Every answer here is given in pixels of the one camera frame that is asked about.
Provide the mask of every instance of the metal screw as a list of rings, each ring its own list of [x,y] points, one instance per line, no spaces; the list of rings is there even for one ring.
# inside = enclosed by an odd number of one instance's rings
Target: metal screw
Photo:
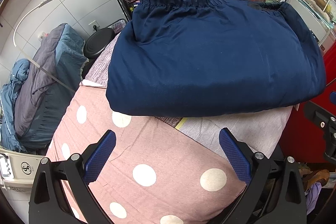
[[[46,164],[48,162],[48,158],[43,158],[42,160],[41,160],[41,163],[42,164]]]
[[[79,154],[73,154],[71,156],[71,160],[78,160],[79,159]]]
[[[293,162],[295,162],[295,159],[293,157],[288,157],[287,160],[292,164]]]
[[[263,153],[260,153],[260,152],[257,152],[255,155],[254,155],[258,160],[262,160],[264,158],[264,154]]]

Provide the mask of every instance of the navy blue cloth bag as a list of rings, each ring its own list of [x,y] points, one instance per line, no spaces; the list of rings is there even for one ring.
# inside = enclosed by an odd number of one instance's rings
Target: navy blue cloth bag
[[[317,42],[288,3],[141,0],[106,97],[128,115],[206,117],[295,105],[325,85]]]

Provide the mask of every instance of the white flexible lamp arm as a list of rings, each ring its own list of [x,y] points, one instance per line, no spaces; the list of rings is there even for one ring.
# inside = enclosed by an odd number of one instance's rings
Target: white flexible lamp arm
[[[28,54],[26,54],[23,49],[21,49],[18,45],[16,45],[15,43],[15,34],[17,31],[17,28],[19,27],[19,25],[21,24],[21,22],[33,11],[35,11],[38,8],[41,8],[43,5],[46,5],[47,3],[51,2],[52,0],[44,0],[42,1],[38,6],[36,6],[34,9],[30,10],[18,23],[18,25],[16,26],[15,30],[14,30],[14,34],[13,34],[13,44],[16,48],[19,49],[19,51],[31,62],[33,63],[38,69],[40,69],[41,71],[43,71],[45,74],[47,74],[48,76],[50,76],[52,79],[54,79],[56,82],[58,82],[59,84],[61,84],[62,86],[64,86],[65,88],[67,88],[68,90],[72,91],[73,93],[75,93],[75,91],[73,89],[71,89],[70,87],[68,87],[66,84],[62,83],[60,80],[58,80],[55,76],[53,76],[50,72],[46,71],[43,67],[41,67],[38,63],[36,63],[30,56],[28,56]]]
[[[35,7],[34,9],[30,10],[18,23],[18,25],[16,26],[15,30],[14,30],[14,34],[13,34],[13,44],[16,48],[18,48],[18,50],[25,56],[25,58],[27,58],[30,62],[32,62],[36,67],[40,68],[40,65],[38,63],[36,63],[30,56],[28,56],[28,54],[26,54],[23,49],[21,49],[18,45],[16,45],[15,43],[15,35],[16,35],[16,31],[17,28],[19,27],[19,25],[21,24],[21,22],[33,11],[35,11],[36,9],[40,8],[40,4]]]

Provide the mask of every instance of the pink polka dot pillow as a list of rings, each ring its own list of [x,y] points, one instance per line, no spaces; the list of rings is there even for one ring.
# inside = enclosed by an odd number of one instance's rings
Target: pink polka dot pillow
[[[47,157],[82,153],[111,129],[117,143],[89,185],[115,224],[201,224],[244,189],[230,163],[154,117],[113,112],[105,89],[79,87],[55,132]],[[74,215],[84,221],[68,185]]]

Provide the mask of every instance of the black stool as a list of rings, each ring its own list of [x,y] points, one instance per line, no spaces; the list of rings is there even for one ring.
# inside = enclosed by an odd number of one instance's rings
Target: black stool
[[[83,53],[89,59],[83,68],[83,79],[88,74],[96,59],[103,52],[106,46],[115,38],[116,34],[112,28],[103,28],[96,31],[85,42]]]

